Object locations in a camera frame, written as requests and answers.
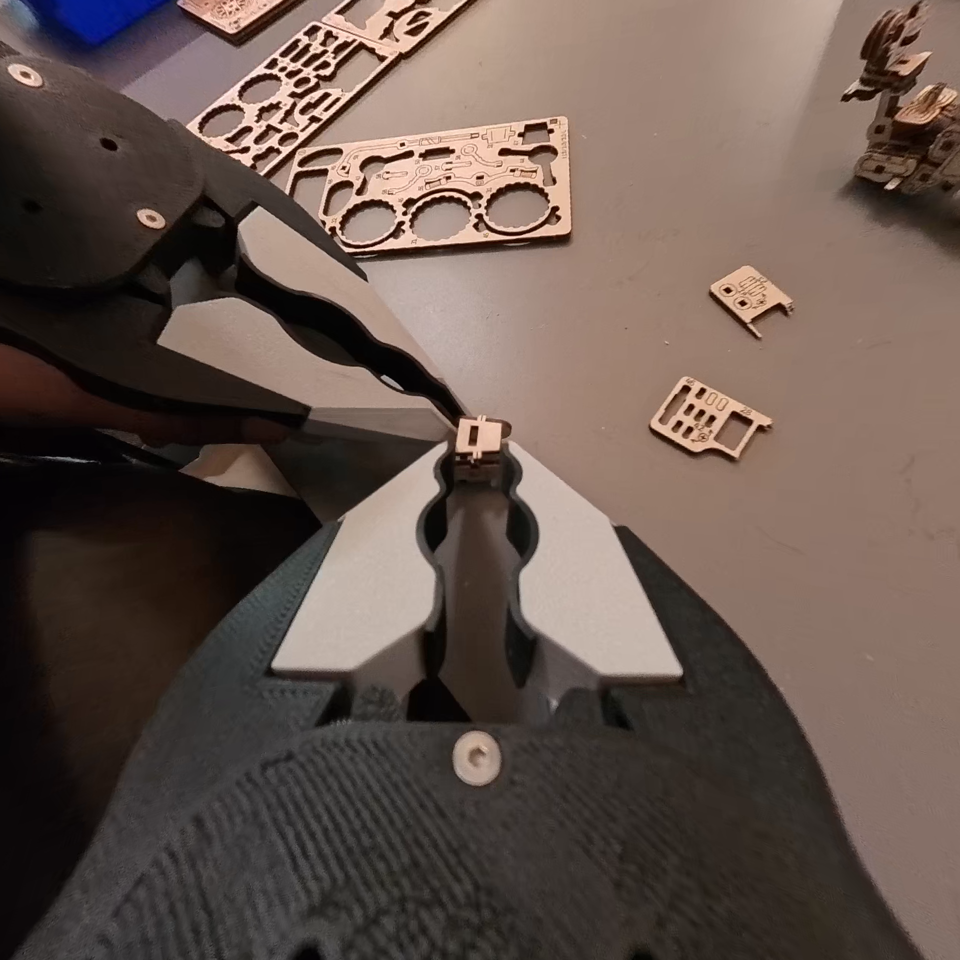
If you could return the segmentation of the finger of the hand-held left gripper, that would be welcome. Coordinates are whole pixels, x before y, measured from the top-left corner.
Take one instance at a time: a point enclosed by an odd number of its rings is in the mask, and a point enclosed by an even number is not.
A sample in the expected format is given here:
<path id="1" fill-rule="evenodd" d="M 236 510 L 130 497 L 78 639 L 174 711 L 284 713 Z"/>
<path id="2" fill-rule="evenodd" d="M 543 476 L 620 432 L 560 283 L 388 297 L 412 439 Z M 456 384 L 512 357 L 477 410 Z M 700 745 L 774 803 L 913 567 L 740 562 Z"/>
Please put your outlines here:
<path id="1" fill-rule="evenodd" d="M 237 226 L 236 290 L 296 330 L 334 343 L 358 366 L 448 419 L 464 408 L 438 367 L 365 278 L 256 207 Z"/>
<path id="2" fill-rule="evenodd" d="M 312 353 L 242 298 L 177 306 L 158 345 L 307 406 L 302 431 L 311 437 L 437 444 L 455 434 L 431 400 Z"/>

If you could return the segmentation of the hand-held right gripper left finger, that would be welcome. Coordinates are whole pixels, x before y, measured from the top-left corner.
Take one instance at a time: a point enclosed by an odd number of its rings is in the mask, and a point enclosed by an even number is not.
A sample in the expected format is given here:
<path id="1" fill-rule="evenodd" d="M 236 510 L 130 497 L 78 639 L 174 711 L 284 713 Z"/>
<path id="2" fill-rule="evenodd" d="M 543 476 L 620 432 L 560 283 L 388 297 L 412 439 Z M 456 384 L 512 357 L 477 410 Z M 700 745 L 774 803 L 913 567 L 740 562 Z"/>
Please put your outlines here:
<path id="1" fill-rule="evenodd" d="M 404 700 L 447 654 L 452 448 L 440 442 L 334 524 L 329 546 L 270 663 L 284 679 L 376 687 Z"/>

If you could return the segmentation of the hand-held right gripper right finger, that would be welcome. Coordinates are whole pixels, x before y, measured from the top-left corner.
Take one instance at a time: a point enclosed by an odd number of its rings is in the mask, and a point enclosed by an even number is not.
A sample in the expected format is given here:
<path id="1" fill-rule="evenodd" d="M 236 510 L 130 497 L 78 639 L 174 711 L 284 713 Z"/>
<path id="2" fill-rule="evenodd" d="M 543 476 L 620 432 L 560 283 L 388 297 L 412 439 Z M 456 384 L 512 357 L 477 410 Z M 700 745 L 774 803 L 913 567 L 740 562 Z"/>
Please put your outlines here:
<path id="1" fill-rule="evenodd" d="M 553 711 L 571 690 L 675 685 L 684 669 L 607 515 L 506 445 L 506 660 Z"/>

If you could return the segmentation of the small wooden puzzle block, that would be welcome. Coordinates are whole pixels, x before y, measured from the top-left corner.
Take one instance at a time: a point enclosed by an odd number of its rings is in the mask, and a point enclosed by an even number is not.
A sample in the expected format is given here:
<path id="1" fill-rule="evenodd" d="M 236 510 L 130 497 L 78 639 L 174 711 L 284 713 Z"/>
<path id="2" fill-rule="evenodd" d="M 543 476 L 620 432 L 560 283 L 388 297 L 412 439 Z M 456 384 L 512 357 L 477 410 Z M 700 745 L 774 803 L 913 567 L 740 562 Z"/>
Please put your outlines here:
<path id="1" fill-rule="evenodd" d="M 505 442 L 512 434 L 509 421 L 488 417 L 461 416 L 457 423 L 454 464 L 458 472 L 490 472 L 500 463 Z"/>

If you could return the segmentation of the person's left forearm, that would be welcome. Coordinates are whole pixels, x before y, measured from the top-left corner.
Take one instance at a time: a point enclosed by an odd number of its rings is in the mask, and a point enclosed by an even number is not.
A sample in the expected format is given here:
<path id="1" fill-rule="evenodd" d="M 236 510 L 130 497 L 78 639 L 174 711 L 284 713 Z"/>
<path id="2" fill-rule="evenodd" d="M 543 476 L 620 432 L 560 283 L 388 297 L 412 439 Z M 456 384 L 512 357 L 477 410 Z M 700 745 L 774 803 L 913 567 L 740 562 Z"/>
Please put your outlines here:
<path id="1" fill-rule="evenodd" d="M 88 429 L 2 426 L 1 953 L 56 899 L 162 694 L 320 528 Z"/>

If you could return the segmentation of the person's left hand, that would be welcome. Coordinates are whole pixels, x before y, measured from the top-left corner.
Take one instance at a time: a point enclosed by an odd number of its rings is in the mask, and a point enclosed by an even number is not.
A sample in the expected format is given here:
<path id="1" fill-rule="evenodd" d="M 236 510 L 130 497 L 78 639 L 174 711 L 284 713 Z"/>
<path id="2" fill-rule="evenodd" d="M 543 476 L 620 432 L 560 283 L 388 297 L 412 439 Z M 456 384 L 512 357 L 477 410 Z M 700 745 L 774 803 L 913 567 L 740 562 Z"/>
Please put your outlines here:
<path id="1" fill-rule="evenodd" d="M 66 373 L 10 345 L 1 348 L 2 467 L 134 466 L 176 471 L 155 453 L 170 445 L 271 445 L 292 429 L 262 417 L 158 412 L 90 393 Z"/>

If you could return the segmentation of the wooden sheet with toothed holes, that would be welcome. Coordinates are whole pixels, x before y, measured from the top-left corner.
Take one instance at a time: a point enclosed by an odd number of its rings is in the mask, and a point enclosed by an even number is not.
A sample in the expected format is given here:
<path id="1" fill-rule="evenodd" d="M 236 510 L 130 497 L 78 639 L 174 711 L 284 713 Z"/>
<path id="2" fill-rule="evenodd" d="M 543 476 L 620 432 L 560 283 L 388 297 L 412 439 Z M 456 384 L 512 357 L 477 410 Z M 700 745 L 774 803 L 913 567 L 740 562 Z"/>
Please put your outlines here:
<path id="1" fill-rule="evenodd" d="M 356 259 L 566 242 L 561 114 L 299 150 L 286 193 Z"/>

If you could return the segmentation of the blue plastic bin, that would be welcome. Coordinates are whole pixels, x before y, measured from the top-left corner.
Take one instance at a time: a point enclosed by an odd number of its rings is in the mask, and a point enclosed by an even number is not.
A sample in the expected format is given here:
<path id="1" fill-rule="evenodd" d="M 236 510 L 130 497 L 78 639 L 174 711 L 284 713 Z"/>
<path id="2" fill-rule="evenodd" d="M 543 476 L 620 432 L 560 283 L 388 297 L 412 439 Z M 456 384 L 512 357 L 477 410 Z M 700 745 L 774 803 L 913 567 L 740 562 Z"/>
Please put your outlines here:
<path id="1" fill-rule="evenodd" d="M 60 39 L 96 47 L 138 25 L 167 1 L 24 1 L 36 22 Z"/>

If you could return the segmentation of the wooden sheet with gear cutouts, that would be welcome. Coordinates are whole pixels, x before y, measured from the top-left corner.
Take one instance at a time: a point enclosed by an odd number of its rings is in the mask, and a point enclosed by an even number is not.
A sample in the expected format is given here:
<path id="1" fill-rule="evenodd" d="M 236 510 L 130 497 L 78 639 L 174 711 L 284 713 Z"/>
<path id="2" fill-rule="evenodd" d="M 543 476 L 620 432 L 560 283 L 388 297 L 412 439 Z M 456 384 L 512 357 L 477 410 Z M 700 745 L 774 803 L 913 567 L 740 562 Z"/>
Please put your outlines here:
<path id="1" fill-rule="evenodd" d="M 312 22 L 198 114 L 188 129 L 270 177 L 400 58 L 383 44 Z"/>

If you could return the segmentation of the engraved wooden puzzle sheet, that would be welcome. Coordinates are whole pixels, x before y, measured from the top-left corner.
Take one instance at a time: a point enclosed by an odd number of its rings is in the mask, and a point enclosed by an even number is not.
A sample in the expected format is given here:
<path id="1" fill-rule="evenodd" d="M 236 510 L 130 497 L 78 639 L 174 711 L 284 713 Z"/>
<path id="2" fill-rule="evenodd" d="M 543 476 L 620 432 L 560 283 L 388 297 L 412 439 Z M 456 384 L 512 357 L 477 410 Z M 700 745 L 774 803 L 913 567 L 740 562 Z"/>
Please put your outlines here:
<path id="1" fill-rule="evenodd" d="M 232 45 L 241 45 L 302 1 L 176 1 L 189 18 Z"/>

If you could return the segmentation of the wooden piece with slot grid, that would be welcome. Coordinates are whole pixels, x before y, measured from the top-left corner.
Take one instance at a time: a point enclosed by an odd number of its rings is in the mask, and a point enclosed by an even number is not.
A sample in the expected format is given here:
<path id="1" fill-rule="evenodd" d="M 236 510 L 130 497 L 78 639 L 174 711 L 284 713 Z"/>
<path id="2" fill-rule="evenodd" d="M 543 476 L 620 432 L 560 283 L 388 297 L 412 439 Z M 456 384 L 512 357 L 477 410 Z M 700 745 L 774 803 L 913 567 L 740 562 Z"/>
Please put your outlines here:
<path id="1" fill-rule="evenodd" d="M 722 440 L 732 423 L 743 426 L 733 443 Z M 692 455 L 719 453 L 738 461 L 760 431 L 773 427 L 771 417 L 691 376 L 678 379 L 651 420 L 650 431 Z"/>

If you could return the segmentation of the wooden sheet with irregular cutouts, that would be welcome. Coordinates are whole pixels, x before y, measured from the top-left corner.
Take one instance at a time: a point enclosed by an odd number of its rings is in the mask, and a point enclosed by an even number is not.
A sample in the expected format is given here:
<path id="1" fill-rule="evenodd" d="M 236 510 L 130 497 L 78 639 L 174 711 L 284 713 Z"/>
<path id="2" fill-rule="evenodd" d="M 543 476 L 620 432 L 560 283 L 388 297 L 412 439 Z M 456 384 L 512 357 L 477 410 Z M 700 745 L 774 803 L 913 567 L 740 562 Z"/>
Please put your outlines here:
<path id="1" fill-rule="evenodd" d="M 473 1 L 348 1 L 322 22 L 380 52 L 407 56 L 471 5 Z"/>

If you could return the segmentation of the wooden piece with round cutouts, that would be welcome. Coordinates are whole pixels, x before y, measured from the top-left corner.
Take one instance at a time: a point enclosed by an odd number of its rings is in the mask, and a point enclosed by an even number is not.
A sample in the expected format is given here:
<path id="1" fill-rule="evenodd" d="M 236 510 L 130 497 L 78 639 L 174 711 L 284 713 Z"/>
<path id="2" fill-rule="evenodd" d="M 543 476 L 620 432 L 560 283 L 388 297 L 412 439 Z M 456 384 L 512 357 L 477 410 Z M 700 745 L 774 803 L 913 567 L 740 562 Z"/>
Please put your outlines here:
<path id="1" fill-rule="evenodd" d="M 775 309 L 786 315 L 794 310 L 792 297 L 751 265 L 741 266 L 710 284 L 709 294 L 758 340 L 762 339 L 758 319 Z"/>

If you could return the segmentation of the assembled wooden model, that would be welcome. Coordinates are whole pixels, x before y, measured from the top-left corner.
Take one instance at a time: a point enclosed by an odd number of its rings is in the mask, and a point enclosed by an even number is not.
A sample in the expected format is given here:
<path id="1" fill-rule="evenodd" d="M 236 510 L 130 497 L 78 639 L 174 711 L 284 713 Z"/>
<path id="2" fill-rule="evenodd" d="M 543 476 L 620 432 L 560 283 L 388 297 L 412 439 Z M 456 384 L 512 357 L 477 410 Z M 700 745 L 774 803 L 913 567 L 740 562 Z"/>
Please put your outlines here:
<path id="1" fill-rule="evenodd" d="M 958 90 L 937 82 L 906 97 L 931 57 L 914 50 L 929 16 L 930 2 L 915 1 L 876 18 L 859 52 L 861 73 L 841 101 L 878 99 L 855 178 L 903 196 L 934 189 L 957 196 Z"/>

